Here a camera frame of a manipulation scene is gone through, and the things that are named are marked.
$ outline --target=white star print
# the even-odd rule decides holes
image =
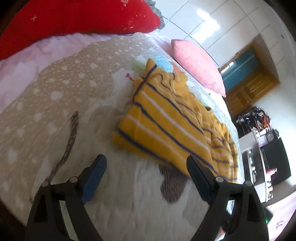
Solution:
[[[36,14],[34,14],[34,17],[31,18],[31,20],[34,22],[36,18],[37,18],[37,17],[36,17]]]

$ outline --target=white wall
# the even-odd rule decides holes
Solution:
[[[296,43],[284,23],[265,2],[261,8],[268,15],[277,36],[283,36],[279,43],[284,58],[276,63],[281,84],[256,103],[271,117],[271,126],[279,131],[289,159],[292,176],[274,189],[277,199],[284,198],[295,191],[296,184]]]

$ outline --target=blue gripper pad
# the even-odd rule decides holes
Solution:
[[[104,155],[99,155],[94,161],[94,163],[96,161],[98,161],[96,166],[94,167],[93,171],[89,175],[89,178],[83,186],[83,194],[81,198],[83,205],[85,205],[86,202],[90,201],[94,196],[94,193],[107,168],[107,159]]]

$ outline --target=pillow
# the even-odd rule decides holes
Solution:
[[[149,33],[159,25],[143,0],[30,0],[0,37],[0,60],[51,36]]]
[[[188,40],[173,39],[175,60],[204,87],[226,97],[222,77],[204,49]]]

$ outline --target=metal screw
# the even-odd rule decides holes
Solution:
[[[42,187],[46,187],[47,185],[48,185],[48,182],[47,182],[47,181],[44,181],[44,182],[41,184]]]
[[[222,183],[222,182],[224,182],[224,179],[223,179],[223,177],[216,177],[216,181],[219,183]]]
[[[78,177],[71,177],[70,178],[70,182],[71,183],[75,183],[75,182],[77,182],[78,181]]]
[[[250,187],[253,185],[253,183],[251,181],[246,181],[246,185]]]

